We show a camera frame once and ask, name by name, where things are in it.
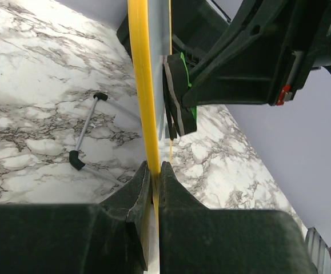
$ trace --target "red latch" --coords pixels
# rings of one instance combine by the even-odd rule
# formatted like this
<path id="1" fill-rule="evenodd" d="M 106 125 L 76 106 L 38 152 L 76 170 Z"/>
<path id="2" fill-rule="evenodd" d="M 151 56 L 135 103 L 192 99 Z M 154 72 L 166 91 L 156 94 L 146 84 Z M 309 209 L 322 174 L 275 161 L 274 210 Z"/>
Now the red latch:
<path id="1" fill-rule="evenodd" d="M 280 93 L 280 96 L 278 97 L 278 101 L 277 101 L 277 105 L 278 106 L 282 106 L 285 102 L 284 102 L 284 97 L 285 97 L 285 94 L 288 93 L 291 89 L 291 85 L 290 84 L 287 84 L 286 86 L 284 86 L 282 88 L 282 91 Z"/>

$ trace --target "white marble surface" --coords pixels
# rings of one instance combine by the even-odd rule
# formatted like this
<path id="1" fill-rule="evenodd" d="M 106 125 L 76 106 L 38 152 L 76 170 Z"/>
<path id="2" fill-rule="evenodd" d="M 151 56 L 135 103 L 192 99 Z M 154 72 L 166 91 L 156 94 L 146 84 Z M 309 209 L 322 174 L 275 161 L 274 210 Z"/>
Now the white marble surface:
<path id="1" fill-rule="evenodd" d="M 0 203 L 98 203 L 118 188 L 68 163 L 97 91 L 138 112 L 114 30 L 51 0 L 0 0 Z M 304 233 L 227 108 L 199 107 L 197 116 L 198 131 L 174 142 L 178 180 L 210 208 L 287 211 Z M 145 159 L 141 127 L 99 102 L 81 159 L 128 181 Z M 158 273 L 154 223 L 151 235 L 149 273 Z"/>
<path id="2" fill-rule="evenodd" d="M 50 0 L 0 0 L 0 203 L 100 202 L 118 187 L 68 163 L 97 91 L 138 112 L 115 31 Z M 128 181 L 139 123 L 99 101 L 80 158 Z"/>

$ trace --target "black rubber foot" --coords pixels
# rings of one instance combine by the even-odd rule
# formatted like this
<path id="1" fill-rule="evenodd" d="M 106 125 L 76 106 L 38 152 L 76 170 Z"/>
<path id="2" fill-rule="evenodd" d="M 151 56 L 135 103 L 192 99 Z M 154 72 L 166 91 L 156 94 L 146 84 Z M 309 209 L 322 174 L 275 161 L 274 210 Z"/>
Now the black rubber foot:
<path id="1" fill-rule="evenodd" d="M 69 152 L 69 162 L 77 170 L 81 170 L 85 166 L 85 163 L 80 161 L 79 151 L 77 151 L 77 150 L 71 150 Z"/>
<path id="2" fill-rule="evenodd" d="M 97 92 L 96 94 L 93 95 L 94 98 L 98 98 L 98 100 L 103 100 L 107 101 L 108 95 L 102 93 L 102 92 Z"/>

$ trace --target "white wall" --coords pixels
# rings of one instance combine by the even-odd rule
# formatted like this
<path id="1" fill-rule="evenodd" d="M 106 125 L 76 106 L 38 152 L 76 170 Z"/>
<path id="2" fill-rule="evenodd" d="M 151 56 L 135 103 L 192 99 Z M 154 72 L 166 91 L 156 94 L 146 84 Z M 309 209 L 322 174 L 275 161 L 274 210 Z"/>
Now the white wall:
<path id="1" fill-rule="evenodd" d="M 57 0 L 86 17 L 118 29 L 127 14 L 127 0 Z"/>

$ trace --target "metal rod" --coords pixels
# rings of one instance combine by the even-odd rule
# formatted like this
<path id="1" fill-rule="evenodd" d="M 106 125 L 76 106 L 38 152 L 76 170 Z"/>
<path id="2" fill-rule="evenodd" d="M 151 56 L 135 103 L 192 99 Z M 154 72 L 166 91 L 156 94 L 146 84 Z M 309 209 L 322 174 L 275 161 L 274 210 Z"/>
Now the metal rod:
<path id="1" fill-rule="evenodd" d="M 75 150 L 76 150 L 76 151 L 79 151 L 79 149 L 80 149 L 81 143 L 83 142 L 84 134 L 85 134 L 85 132 L 86 132 L 87 127 L 89 126 L 90 118 L 91 118 L 91 116 L 93 115 L 93 112 L 94 112 L 94 109 L 95 109 L 95 105 L 97 104 L 97 102 L 98 102 L 98 97 L 95 97 L 95 98 L 94 98 L 93 105 L 91 105 L 91 109 L 90 109 L 89 115 L 88 115 L 88 117 L 86 118 L 86 121 L 85 121 L 84 127 L 83 127 L 83 129 L 82 129 L 82 131 L 81 131 L 81 133 L 80 133 L 78 143 L 77 143 L 76 146 L 75 146 Z"/>
<path id="2" fill-rule="evenodd" d="M 101 173 L 101 172 L 99 172 L 99 171 L 97 171 L 97 170 L 95 170 L 93 168 L 88 167 L 88 166 L 83 166 L 82 169 L 83 170 L 86 170 L 87 172 L 90 172 L 90 173 L 92 173 L 94 175 L 97 175 L 98 177 L 101 177 L 103 179 L 109 180 L 112 183 L 115 183 L 115 184 L 117 184 L 119 186 L 124 186 L 125 185 L 123 182 L 121 182 L 121 181 L 119 181 L 119 180 L 117 180 L 115 178 L 112 178 L 111 176 L 105 175 L 105 174 L 103 174 L 103 173 Z"/>
<path id="3" fill-rule="evenodd" d="M 116 103 L 113 100 L 108 99 L 106 102 L 108 102 L 112 106 L 114 106 L 114 107 L 116 107 L 116 108 L 118 108 L 118 109 L 126 112 L 128 115 L 132 116 L 135 120 L 137 120 L 141 124 L 141 118 L 139 116 L 137 116 L 135 113 L 133 113 L 132 111 L 129 111 L 125 107 L 122 107 L 120 104 Z"/>

